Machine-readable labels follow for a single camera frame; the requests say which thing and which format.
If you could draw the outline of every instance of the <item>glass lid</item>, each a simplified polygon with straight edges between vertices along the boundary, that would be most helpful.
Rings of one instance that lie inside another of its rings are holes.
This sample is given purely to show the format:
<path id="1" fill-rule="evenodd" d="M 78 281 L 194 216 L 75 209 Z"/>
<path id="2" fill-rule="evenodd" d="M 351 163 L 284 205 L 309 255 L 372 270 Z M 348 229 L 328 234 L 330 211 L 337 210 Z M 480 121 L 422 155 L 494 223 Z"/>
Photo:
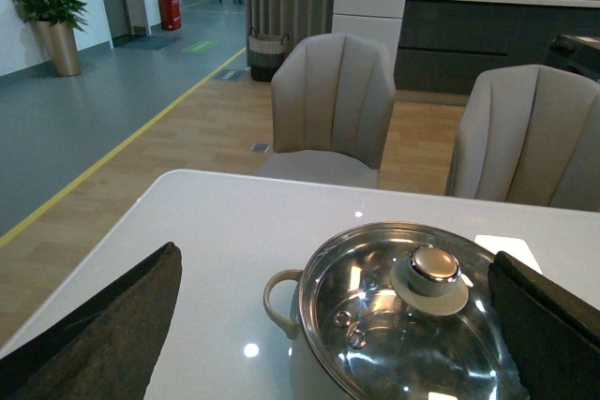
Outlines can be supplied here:
<path id="1" fill-rule="evenodd" d="M 355 399 L 527 399 L 490 306 L 483 247 L 387 222 L 345 231 L 299 287 L 313 353 Z"/>

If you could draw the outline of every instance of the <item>gold planter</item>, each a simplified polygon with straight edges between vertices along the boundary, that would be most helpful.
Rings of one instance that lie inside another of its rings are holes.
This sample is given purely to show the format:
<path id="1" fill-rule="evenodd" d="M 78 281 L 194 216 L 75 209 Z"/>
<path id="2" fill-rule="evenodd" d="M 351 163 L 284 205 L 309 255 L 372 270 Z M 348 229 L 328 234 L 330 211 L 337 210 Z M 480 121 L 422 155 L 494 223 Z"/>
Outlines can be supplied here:
<path id="1" fill-rule="evenodd" d="M 81 74 L 73 27 L 65 22 L 50 26 L 49 22 L 36 21 L 34 25 L 48 50 L 56 75 L 70 77 Z"/>

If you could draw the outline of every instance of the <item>floor vent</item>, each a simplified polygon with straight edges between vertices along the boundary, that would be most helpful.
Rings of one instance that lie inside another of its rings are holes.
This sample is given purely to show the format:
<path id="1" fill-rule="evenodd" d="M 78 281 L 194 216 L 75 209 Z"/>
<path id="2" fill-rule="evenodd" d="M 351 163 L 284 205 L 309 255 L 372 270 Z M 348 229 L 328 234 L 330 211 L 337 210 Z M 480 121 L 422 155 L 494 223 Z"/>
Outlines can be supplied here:
<path id="1" fill-rule="evenodd" d="M 240 81 L 245 74 L 245 70 L 223 69 L 216 76 L 214 76 L 212 80 Z"/>
<path id="2" fill-rule="evenodd" d="M 252 152 L 259 152 L 261 154 L 266 154 L 271 146 L 269 144 L 254 144 L 252 146 Z"/>

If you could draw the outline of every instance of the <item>beige chair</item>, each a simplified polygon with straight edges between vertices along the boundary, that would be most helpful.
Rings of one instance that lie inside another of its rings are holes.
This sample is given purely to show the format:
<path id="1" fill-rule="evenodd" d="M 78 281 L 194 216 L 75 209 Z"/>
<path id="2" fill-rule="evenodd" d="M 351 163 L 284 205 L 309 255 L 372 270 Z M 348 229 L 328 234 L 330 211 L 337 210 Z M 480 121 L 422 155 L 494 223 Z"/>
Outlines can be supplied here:
<path id="1" fill-rule="evenodd" d="M 600 86 L 538 65 L 483 72 L 446 195 L 600 211 Z"/>
<path id="2" fill-rule="evenodd" d="M 378 187 L 395 94 L 380 42 L 346 34 L 302 40 L 271 81 L 274 154 L 256 174 Z"/>

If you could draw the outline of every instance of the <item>red trash bin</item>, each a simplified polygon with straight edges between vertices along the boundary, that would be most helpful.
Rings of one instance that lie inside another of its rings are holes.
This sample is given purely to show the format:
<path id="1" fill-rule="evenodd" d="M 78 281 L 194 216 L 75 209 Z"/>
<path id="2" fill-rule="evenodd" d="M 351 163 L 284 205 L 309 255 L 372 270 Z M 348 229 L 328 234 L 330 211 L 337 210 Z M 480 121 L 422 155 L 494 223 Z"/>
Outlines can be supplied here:
<path id="1" fill-rule="evenodd" d="M 181 27 L 179 0 L 158 0 L 158 9 L 163 30 L 177 30 Z"/>

